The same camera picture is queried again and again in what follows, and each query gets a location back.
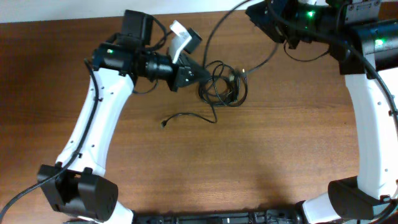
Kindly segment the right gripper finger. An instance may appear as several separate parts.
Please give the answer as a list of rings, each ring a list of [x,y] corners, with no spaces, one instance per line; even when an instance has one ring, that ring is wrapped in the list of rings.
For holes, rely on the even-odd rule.
[[[276,14],[279,16],[283,13],[288,0],[272,0],[271,5]],[[268,22],[272,21],[272,14],[269,12],[267,7],[267,1],[262,1],[252,6],[249,6],[246,11],[246,15],[252,22]]]
[[[284,36],[279,30],[273,19],[267,15],[253,14],[249,15],[250,21],[265,33],[275,43],[282,44],[285,41]]]

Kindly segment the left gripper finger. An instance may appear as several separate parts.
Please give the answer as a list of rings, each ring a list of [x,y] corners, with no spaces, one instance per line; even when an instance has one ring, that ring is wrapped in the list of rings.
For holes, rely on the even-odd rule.
[[[188,66],[193,73],[204,73],[205,69],[199,65],[194,59],[183,54],[183,63]]]
[[[210,72],[203,68],[194,69],[192,67],[188,67],[187,71],[188,74],[186,76],[186,85],[192,85],[194,83],[204,83],[209,78],[211,78]]]

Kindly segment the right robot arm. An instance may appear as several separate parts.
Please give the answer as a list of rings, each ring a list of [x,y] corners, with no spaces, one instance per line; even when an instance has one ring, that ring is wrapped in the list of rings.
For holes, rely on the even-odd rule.
[[[359,173],[334,180],[294,211],[269,210],[277,223],[382,223],[397,211],[397,21],[380,20],[380,1],[263,1],[251,22],[284,49],[328,45],[350,93]]]

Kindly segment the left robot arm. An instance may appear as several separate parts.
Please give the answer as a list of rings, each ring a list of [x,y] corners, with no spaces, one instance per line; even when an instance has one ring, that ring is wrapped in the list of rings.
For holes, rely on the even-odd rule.
[[[134,212],[118,202],[118,186],[104,178],[119,115],[138,77],[165,80],[177,91],[211,77],[188,55],[169,56],[140,47],[102,43],[88,66],[90,87],[70,139],[55,165],[42,165],[37,180],[52,209],[94,223],[132,223]]]

